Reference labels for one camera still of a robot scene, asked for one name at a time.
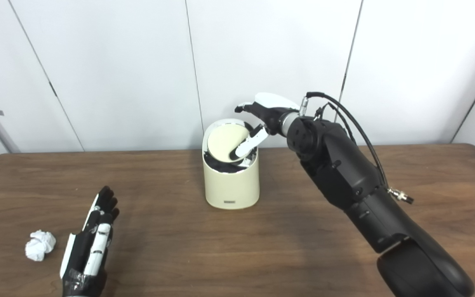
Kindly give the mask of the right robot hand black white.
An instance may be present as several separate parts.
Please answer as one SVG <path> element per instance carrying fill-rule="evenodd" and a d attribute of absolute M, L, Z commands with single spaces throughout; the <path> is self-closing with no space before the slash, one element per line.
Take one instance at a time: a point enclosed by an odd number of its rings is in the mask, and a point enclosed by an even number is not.
<path fill-rule="evenodd" d="M 229 153 L 232 161 L 245 157 L 271 135 L 286 137 L 292 122 L 300 117 L 300 106 L 282 96 L 266 92 L 256 94 L 253 103 L 239 104 L 234 111 L 250 113 L 261 120 L 262 124 L 253 128 Z"/>

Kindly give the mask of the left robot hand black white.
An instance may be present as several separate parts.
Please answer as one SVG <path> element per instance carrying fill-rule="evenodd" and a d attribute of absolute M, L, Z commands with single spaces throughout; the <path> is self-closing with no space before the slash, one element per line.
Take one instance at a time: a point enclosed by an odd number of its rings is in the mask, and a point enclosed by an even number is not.
<path fill-rule="evenodd" d="M 78 234 L 71 233 L 60 268 L 63 297 L 99 297 L 107 282 L 105 263 L 120 211 L 109 186 L 94 198 Z"/>

